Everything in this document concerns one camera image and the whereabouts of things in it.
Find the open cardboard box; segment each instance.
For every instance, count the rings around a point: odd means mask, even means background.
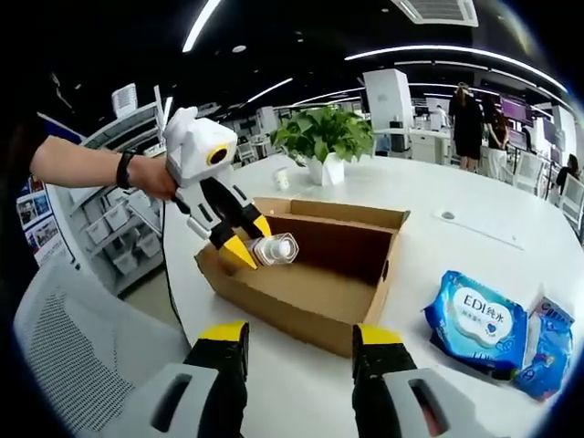
[[[352,326],[377,323],[408,212],[256,198],[272,234],[291,233],[294,263],[236,266],[212,245],[195,258],[215,292],[296,339],[351,356]]]

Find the hand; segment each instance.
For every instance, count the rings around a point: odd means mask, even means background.
[[[129,183],[155,198],[170,200],[176,193],[176,181],[166,170],[166,158],[137,155],[128,165]]]

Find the poster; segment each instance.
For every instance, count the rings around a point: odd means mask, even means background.
[[[16,210],[39,266],[54,257],[62,257],[69,263],[75,260],[58,228],[45,185],[34,176],[28,179],[16,200]]]

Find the small white cup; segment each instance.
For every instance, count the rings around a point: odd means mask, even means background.
[[[288,168],[283,167],[274,172],[274,183],[279,191],[284,192],[290,187],[288,180]]]

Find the small blue package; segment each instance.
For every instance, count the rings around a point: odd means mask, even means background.
[[[522,368],[527,313],[517,303],[460,272],[447,271],[424,312],[438,338],[433,343],[448,355],[502,379]]]
[[[544,401],[561,387],[572,354],[572,332],[569,325],[534,313],[529,318],[529,335],[524,369],[515,385],[536,400]]]

